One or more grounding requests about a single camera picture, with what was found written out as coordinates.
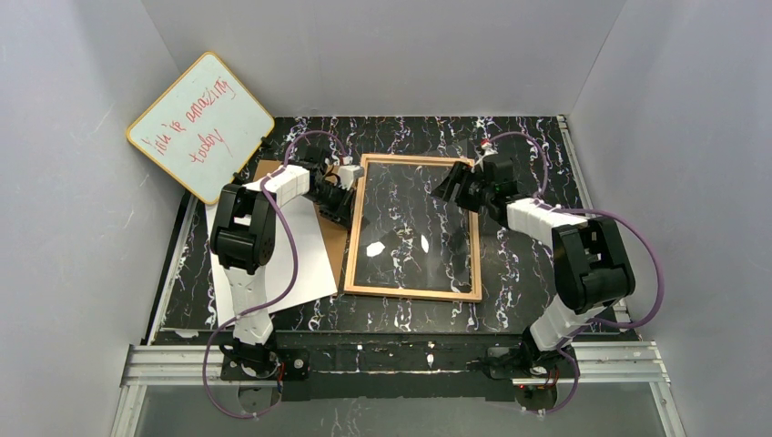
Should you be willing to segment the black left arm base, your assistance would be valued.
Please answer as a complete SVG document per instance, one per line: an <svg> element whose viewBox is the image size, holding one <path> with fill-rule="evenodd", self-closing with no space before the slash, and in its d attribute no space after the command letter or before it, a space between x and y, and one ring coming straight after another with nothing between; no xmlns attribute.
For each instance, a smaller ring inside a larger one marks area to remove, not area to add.
<svg viewBox="0 0 772 437"><path fill-rule="evenodd" d="M305 350L252 345L220 345L223 381L304 381L310 373L310 354Z"/></svg>

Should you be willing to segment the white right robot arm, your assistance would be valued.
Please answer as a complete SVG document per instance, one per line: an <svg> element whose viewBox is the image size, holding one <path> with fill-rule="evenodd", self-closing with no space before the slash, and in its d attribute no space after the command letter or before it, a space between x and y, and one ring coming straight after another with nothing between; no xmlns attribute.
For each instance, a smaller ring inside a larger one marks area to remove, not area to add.
<svg viewBox="0 0 772 437"><path fill-rule="evenodd" d="M539 354L557 351L605 308L631 294L634 273L619 229L610 218L583 218L524 195L509 158L490 155L475 165L458 161L432 190L511 231L549 247L556 295L523 333L523 348Z"/></svg>

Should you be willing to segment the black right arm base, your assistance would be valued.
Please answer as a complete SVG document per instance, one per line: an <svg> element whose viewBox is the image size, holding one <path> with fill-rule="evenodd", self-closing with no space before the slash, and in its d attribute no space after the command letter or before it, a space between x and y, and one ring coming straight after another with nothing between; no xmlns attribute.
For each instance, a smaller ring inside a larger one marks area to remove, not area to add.
<svg viewBox="0 0 772 437"><path fill-rule="evenodd" d="M520 346L491 347L479 359L483 371L494 380L536 379L553 383L556 378L573 377L574 369L567 357L576 359L574 348L539 352L532 355Z"/></svg>

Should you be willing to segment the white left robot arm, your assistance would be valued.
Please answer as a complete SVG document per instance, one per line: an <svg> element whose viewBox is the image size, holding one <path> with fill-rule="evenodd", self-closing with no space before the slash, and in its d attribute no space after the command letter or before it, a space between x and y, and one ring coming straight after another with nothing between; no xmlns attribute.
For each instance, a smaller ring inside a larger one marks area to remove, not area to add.
<svg viewBox="0 0 772 437"><path fill-rule="evenodd" d="M351 227L361 166L332 163L328 150L302 146L262 178L228 184L208 220L212 269L230 293L237 342L264 345L272 313L336 293L321 221Z"/></svg>

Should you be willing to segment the brown frame backing board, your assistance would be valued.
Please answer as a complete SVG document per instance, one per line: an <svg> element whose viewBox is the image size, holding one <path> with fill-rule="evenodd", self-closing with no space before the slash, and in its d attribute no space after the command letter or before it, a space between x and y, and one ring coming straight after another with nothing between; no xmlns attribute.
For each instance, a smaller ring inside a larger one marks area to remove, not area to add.
<svg viewBox="0 0 772 437"><path fill-rule="evenodd" d="M280 162L276 160L262 160L258 163L253 181L266 176L268 173L276 170ZM330 268L335 279L336 287L340 288L341 281L344 278L344 267L346 261L346 248L350 231L342 225L334 223L321 214L319 205L313 205L315 208L317 221L320 226L320 233L327 251Z"/></svg>

